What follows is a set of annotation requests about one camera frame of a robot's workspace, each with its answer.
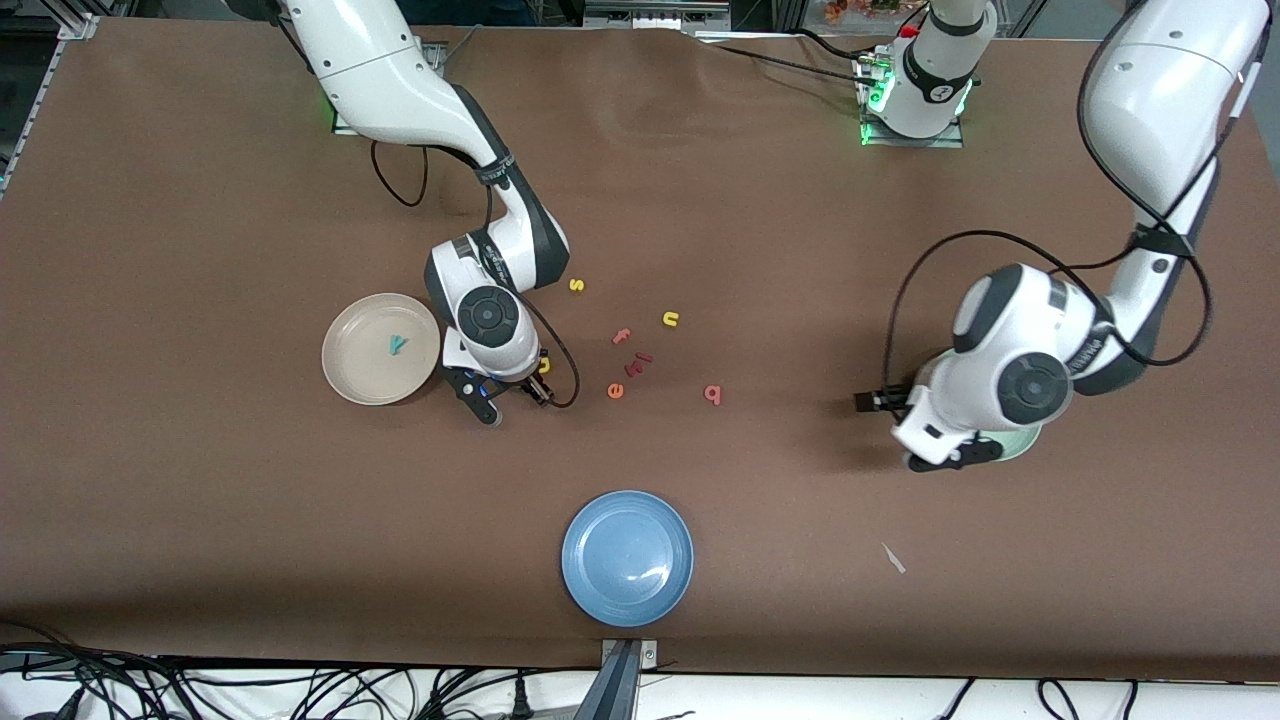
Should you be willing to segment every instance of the black strap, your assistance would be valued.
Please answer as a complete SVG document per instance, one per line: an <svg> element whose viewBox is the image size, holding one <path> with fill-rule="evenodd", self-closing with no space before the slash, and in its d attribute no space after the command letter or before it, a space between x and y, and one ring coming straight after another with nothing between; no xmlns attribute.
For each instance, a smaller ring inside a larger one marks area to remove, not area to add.
<svg viewBox="0 0 1280 720"><path fill-rule="evenodd" d="M973 77L973 70L969 70L963 77L957 77L955 79L942 79L938 76L929 73L915 61L914 42L906 46L906 53L902 54L902 59L906 60L906 77L911 79L913 85L920 88L920 92L924 95L924 101L933 105L941 105L955 97L956 92L964 90L964 86L969 83L969 78Z"/></svg>
<svg viewBox="0 0 1280 720"><path fill-rule="evenodd" d="M511 277L511 270L507 268L507 260L502 256L502 251L498 250L498 243L493 241L489 236L488 228L477 228L467 233L471 240L475 241L476 247L480 250L480 266L484 268L489 277L498 282L498 284L511 292L516 292L516 282Z"/></svg>
<svg viewBox="0 0 1280 720"><path fill-rule="evenodd" d="M1107 338L1111 337L1111 331L1115 329L1115 315L1111 313L1111 302L1106 297L1100 297L1102 302L1093 306L1093 320L1089 323L1089 332L1084 336L1084 341L1080 342L1080 347L1075 348L1075 352L1062 363L1066 365L1066 372L1071 377L1079 375L1093 364L1098 354L1107 343Z"/></svg>
<svg viewBox="0 0 1280 720"><path fill-rule="evenodd" d="M937 13L929 13L929 22L933 23L933 27L941 29L942 32L952 37L966 37L982 29L982 22L983 19L986 19L986 14L987 14L986 10L983 10L983 17L978 18L978 22L973 23L972 26L948 24L942 18L940 18Z"/></svg>
<svg viewBox="0 0 1280 720"><path fill-rule="evenodd" d="M500 184L507 187L507 170L509 170L515 164L516 159L511 155L511 152L506 152L502 158L498 158L493 163L489 163L483 168L476 168L476 178L480 179L480 184Z"/></svg>
<svg viewBox="0 0 1280 720"><path fill-rule="evenodd" d="M1142 250L1160 252L1161 255L1175 255L1178 258L1190 258L1192 255L1196 255L1196 251L1192 250L1192 245L1187 241L1185 236L1169 232L1160 227L1135 227L1133 233L1129 234L1129 245Z"/></svg>

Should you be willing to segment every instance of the white floor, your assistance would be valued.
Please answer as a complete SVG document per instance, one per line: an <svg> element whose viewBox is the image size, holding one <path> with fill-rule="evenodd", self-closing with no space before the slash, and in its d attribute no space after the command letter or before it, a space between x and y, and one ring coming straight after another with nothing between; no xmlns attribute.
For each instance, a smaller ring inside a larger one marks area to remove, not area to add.
<svg viewBox="0 0 1280 720"><path fill-rule="evenodd" d="M365 673L376 678L380 671ZM394 720L406 719L415 685L419 703L430 689L434 671L412 673L412 680L394 678L378 691L394 711ZM493 671L493 676L507 671ZM223 680L266 678L310 678L308 671L218 671L192 673L193 676ZM535 711L571 708L586 693L591 673L554 673L527 679L529 702ZM664 720L692 711L690 720L745 720L753 717L805 720L934 720L951 703L963 680L908 678L783 678L746 675L645 675L636 720ZM239 720L285 720L306 693L306 682L270 688L202 687L200 693L219 710ZM1064 683L1080 720L1119 720L1129 685L1123 682ZM20 720L36 712L56 711L74 689L73 683L29 679L19 674L0 676L0 720ZM333 692L308 717L326 720L383 720L372 703L332 712L357 689L348 682ZM138 708L128 693L118 693L122 706ZM1057 712L1070 719L1065 705L1052 693ZM502 683L476 692L447 710L468 708L486 720L511 712L513 684ZM173 694L166 706L175 707ZM216 717L215 712L201 715ZM961 703L956 720L1046 719L1036 696L1034 680L979 680ZM1187 683L1143 683L1134 703L1132 720L1276 720L1280 719L1280 688L1275 685L1226 685ZM105 706L87 698L78 720L109 720Z"/></svg>

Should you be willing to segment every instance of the white paper scrap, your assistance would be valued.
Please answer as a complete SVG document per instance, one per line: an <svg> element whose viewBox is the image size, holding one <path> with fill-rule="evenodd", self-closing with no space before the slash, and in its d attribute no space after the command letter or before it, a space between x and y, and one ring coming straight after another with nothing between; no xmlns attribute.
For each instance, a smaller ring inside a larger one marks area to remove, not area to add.
<svg viewBox="0 0 1280 720"><path fill-rule="evenodd" d="M899 560L896 555L893 555L893 551L890 550L887 544L881 543L881 547L883 547L884 548L884 553L888 555L888 561L892 562L895 568L897 568L897 573L900 575L905 575L906 574L906 566L902 565L902 561Z"/></svg>

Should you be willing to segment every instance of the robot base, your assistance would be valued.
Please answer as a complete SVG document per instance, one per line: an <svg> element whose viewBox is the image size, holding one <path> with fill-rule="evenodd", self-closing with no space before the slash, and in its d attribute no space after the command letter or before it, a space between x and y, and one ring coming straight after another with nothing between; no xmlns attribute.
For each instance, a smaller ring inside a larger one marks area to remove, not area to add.
<svg viewBox="0 0 1280 720"><path fill-rule="evenodd" d="M874 55L869 60L854 60L854 76L870 78L877 82L884 79L884 73L892 63L892 49L888 45L876 47ZM941 133L920 138L906 137L892 129L879 115L868 106L872 95L879 91L879 86L858 86L858 122L860 124L863 145L891 145L895 147L964 147L964 135L960 131L960 117L951 119L951 123Z"/></svg>
<svg viewBox="0 0 1280 720"><path fill-rule="evenodd" d="M960 118L951 120L947 129L933 137L906 137L890 129L865 104L858 106L863 145L891 145L893 147L964 147L964 133L960 131Z"/></svg>

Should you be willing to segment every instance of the green led light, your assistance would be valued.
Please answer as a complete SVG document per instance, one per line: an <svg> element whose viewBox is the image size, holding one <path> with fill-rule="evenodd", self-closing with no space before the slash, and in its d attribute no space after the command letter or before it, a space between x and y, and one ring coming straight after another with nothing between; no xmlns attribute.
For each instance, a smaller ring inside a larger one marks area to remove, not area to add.
<svg viewBox="0 0 1280 720"><path fill-rule="evenodd" d="M888 101L888 94L893 90L893 73L884 73L884 79L876 83L876 88L879 92L873 92L872 96L868 97L867 106L870 108L873 113L882 113L884 111L884 104Z"/></svg>
<svg viewBox="0 0 1280 720"><path fill-rule="evenodd" d="M964 113L964 101L969 99L970 90L973 90L973 81L969 81L969 83L964 86L964 92L960 94L960 104L956 105L957 118L960 117L960 113Z"/></svg>

